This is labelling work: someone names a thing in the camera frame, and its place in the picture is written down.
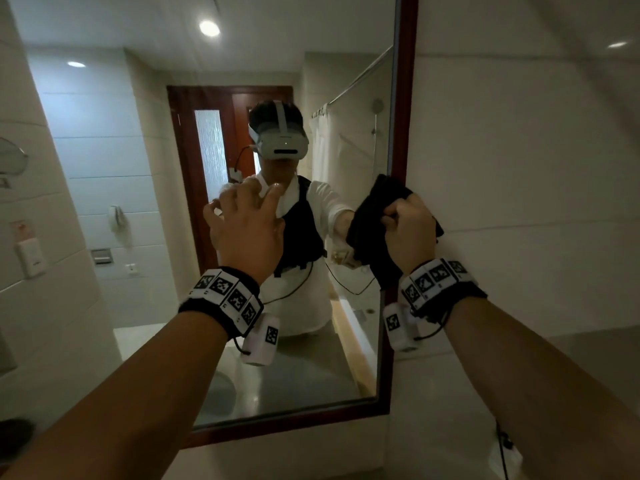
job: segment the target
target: hand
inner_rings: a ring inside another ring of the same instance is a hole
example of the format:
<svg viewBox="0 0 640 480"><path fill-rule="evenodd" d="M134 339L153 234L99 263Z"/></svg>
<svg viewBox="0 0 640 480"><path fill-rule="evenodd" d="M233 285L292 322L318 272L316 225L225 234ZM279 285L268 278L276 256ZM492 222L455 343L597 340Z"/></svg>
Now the hand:
<svg viewBox="0 0 640 480"><path fill-rule="evenodd" d="M220 265L243 271L259 285L276 269L284 243L284 220L276 218L284 187L272 185L263 200L260 190L260 182L248 178L204 207ZM224 218L215 209L222 210Z"/></svg>
<svg viewBox="0 0 640 480"><path fill-rule="evenodd" d="M418 195L389 205L382 224L389 256L404 274L436 257L436 219Z"/></svg>

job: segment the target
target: wristband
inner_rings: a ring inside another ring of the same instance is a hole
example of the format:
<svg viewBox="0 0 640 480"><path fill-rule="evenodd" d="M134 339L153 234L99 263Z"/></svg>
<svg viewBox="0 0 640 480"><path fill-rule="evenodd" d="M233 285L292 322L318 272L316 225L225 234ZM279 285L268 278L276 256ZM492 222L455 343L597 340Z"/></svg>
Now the wristband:
<svg viewBox="0 0 640 480"><path fill-rule="evenodd" d="M260 286L248 274L231 267L209 269L189 292L180 312L201 312L216 320L229 339L246 337L264 306Z"/></svg>
<svg viewBox="0 0 640 480"><path fill-rule="evenodd" d="M427 261L400 283L412 314L430 323L442 324L445 314L462 298L487 298L459 261L444 258Z"/></svg>

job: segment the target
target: cord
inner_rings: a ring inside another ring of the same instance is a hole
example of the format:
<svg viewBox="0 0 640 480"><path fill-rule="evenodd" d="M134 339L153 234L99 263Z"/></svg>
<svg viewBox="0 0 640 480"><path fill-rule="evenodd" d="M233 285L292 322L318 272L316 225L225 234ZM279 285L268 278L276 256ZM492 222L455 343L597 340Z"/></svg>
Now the cord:
<svg viewBox="0 0 640 480"><path fill-rule="evenodd" d="M242 153L247 149L247 148L251 148L253 145L252 144L248 144L247 146L245 146L242 150L240 150L240 153L238 153L238 157L236 158L236 163L234 165L234 170L238 169L238 163L240 162L240 156L242 156Z"/></svg>
<svg viewBox="0 0 640 480"><path fill-rule="evenodd" d="M451 315L451 311L453 310L453 308L450 308L447 313L444 315L444 318L442 319L442 323L440 324L440 326L438 327L438 329L436 331L434 331L433 333L430 333L428 335L425 335L424 337L416 337L414 338L414 340L419 341L419 340L425 340L425 339L430 339L434 336L436 336L440 330L442 330L444 328L444 325L447 324L447 322L449 321L449 316Z"/></svg>
<svg viewBox="0 0 640 480"><path fill-rule="evenodd" d="M338 284L343 287L345 290L347 290L349 293L354 294L354 295L359 295L359 294L363 294L364 291L367 290L367 288L369 288L371 286L371 284L373 283L373 281L375 281L375 278L372 278L371 281L369 282L369 284L367 286L365 286L362 291L360 291L359 293L355 293L353 291L351 291L350 289L348 289L345 285L343 285L340 281L338 281L338 278L335 277L335 274L331 271L331 268L329 267L329 265L326 263L326 261L324 262L324 265L326 266L326 268L329 270L329 273L331 273L331 275L333 276L333 279L336 280L338 282Z"/></svg>
<svg viewBox="0 0 640 480"><path fill-rule="evenodd" d="M263 303L263 305L268 305L268 304L270 304L270 303L273 303L274 301L279 301L279 300L281 300L281 299L288 298L288 297L290 297L291 295L293 295L293 293L295 293L296 291L298 291L298 290L302 287L302 285L303 285L303 284L305 284L305 283L307 282L307 280L309 279L309 276L311 276L311 271L313 271L313 270L314 270L314 263L313 263L313 262L311 262L311 267L309 268L309 272L308 272L308 274L307 274L307 277L306 277L304 280L302 280L302 283L300 283L300 284L296 287L296 289L295 289L295 290L293 290L291 293L286 294L286 295L284 295L284 296L281 296L281 297L279 297L279 298L272 299L271 301L267 301L267 302Z"/></svg>
<svg viewBox="0 0 640 480"><path fill-rule="evenodd" d="M241 353L241 354L244 354L244 355L251 355L251 352L247 352L246 350L242 350L242 349L240 348L240 346L238 345L238 341L237 341L237 339L236 339L235 337L234 337L234 343L236 344L236 349L238 349L238 350L240 351L240 353Z"/></svg>
<svg viewBox="0 0 640 480"><path fill-rule="evenodd" d="M509 474L507 473L507 463L504 460L504 450L502 448L502 431L500 430L500 423L496 420L495 431L498 433L498 444L500 444L500 457L502 457L502 469L504 470L504 480L509 480Z"/></svg>

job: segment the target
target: white curtain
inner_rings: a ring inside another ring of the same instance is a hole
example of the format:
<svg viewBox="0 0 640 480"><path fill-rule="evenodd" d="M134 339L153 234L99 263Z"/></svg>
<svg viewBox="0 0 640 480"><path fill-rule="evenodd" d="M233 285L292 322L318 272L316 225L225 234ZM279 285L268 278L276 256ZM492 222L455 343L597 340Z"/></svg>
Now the white curtain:
<svg viewBox="0 0 640 480"><path fill-rule="evenodd" d="M314 139L312 154L312 179L332 183L337 171L338 145L340 137L336 128L336 118L329 114L324 105L323 114L311 119L311 133Z"/></svg>

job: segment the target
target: vr headset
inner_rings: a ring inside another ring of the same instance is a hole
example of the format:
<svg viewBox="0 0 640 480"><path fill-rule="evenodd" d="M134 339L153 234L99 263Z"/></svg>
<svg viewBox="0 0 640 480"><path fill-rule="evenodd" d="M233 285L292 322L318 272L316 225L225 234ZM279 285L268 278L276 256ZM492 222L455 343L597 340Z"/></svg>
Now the vr headset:
<svg viewBox="0 0 640 480"><path fill-rule="evenodd" d="M249 136L262 158L267 160L302 160L307 154L309 140L305 130L295 123L288 123L282 101L274 101L278 113L278 125L263 123L258 128L249 126Z"/></svg>

